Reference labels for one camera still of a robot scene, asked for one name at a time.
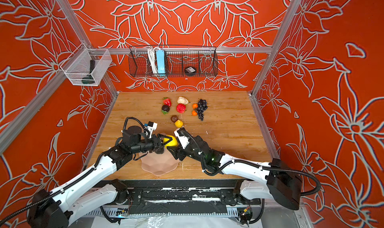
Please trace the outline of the yellow fake lemon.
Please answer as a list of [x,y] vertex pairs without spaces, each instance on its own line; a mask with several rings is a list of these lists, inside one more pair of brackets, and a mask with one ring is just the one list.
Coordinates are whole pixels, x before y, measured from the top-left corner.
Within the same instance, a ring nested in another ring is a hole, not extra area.
[[163,138],[163,145],[165,148],[177,147],[179,145],[179,142],[178,142],[177,138],[174,136],[165,136]]

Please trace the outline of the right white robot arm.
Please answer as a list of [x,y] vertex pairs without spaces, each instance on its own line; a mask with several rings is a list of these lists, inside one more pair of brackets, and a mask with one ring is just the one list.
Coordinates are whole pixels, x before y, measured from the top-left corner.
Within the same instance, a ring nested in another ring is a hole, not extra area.
[[270,163],[252,162],[235,158],[211,149],[201,137],[193,137],[184,129],[175,132],[180,145],[173,152],[175,159],[188,157],[201,163],[208,176],[234,175],[244,178],[239,193],[247,199],[273,199],[279,205],[298,210],[301,197],[314,195],[322,188],[312,174],[290,169],[280,159]]

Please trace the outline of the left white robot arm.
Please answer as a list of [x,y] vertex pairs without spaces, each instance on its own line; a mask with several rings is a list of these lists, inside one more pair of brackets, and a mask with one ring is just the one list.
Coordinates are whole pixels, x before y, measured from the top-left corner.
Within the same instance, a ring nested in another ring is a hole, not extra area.
[[50,192],[38,192],[29,210],[28,224],[32,228],[66,228],[96,208],[116,200],[127,201],[127,187],[118,180],[95,191],[91,188],[133,160],[135,154],[163,149],[161,136],[148,138],[144,133],[124,132],[90,168]]

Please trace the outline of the white fake garlic bulb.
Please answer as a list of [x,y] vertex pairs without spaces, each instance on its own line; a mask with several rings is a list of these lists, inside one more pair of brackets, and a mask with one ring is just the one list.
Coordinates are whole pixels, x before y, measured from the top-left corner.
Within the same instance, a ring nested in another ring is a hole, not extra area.
[[177,99],[177,103],[178,104],[184,104],[184,105],[187,105],[189,104],[189,100],[183,96],[179,96],[178,99]]

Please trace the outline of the pink scalloped fruit bowl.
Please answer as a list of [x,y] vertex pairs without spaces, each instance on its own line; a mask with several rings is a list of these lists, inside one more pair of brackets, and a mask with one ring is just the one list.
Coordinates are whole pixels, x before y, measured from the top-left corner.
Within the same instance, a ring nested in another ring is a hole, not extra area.
[[162,154],[148,153],[145,157],[141,158],[142,169],[155,176],[162,176],[175,170],[180,162],[179,159],[175,159],[168,147],[177,147],[179,145],[177,139],[174,136],[167,136],[163,141],[167,142],[170,138],[172,141],[165,145],[164,152]]

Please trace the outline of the red fake apple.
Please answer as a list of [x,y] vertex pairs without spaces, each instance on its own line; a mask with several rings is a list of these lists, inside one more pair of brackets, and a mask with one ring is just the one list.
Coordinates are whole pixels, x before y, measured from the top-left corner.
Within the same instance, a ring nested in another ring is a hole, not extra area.
[[176,107],[178,113],[184,113],[186,111],[186,105],[183,103],[179,103]]

